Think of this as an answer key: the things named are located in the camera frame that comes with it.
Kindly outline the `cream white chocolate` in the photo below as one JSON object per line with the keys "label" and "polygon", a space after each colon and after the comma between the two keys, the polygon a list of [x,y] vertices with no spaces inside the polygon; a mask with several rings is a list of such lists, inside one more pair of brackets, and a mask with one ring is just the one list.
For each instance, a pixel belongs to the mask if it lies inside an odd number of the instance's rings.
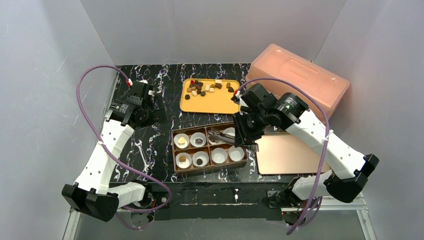
{"label": "cream white chocolate", "polygon": [[186,143],[186,139],[184,138],[184,137],[180,137],[179,139],[178,139],[178,144],[179,145],[184,145]]}

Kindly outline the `rose gold box lid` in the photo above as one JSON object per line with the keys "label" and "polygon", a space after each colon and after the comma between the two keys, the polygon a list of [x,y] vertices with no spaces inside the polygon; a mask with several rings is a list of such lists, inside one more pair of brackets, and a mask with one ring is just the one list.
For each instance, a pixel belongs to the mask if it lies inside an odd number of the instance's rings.
{"label": "rose gold box lid", "polygon": [[298,137],[288,133],[265,134],[256,152],[257,169],[261,175],[313,174],[320,156]]}

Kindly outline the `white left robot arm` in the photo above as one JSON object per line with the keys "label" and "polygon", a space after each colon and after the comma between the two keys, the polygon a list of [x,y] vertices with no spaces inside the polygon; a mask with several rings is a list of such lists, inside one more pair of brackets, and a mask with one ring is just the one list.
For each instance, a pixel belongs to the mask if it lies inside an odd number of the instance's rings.
{"label": "white left robot arm", "polygon": [[75,182],[65,184],[62,189],[61,194],[71,208],[108,222],[119,208],[142,201],[146,186],[141,183],[109,186],[116,162],[103,146],[119,158],[136,128],[163,123],[166,119],[162,97],[155,96],[154,87],[146,81],[134,82],[127,94],[112,101],[100,134],[102,140]]}

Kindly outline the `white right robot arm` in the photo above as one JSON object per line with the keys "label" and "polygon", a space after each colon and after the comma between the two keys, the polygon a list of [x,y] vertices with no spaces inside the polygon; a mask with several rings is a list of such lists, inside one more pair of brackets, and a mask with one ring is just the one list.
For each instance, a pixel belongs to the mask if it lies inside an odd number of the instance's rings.
{"label": "white right robot arm", "polygon": [[235,93],[232,100],[240,104],[239,112],[232,116],[234,135],[211,128],[207,137],[212,142],[224,142],[258,152],[257,141],[262,138],[265,129],[278,127],[319,154],[320,163],[330,166],[327,172],[319,168],[314,176],[293,179],[285,190],[269,197],[269,201],[294,205],[316,197],[331,196],[343,203],[351,203],[379,164],[374,154],[362,154],[331,133],[329,124],[322,123],[294,93],[275,97],[257,83],[243,94]]}

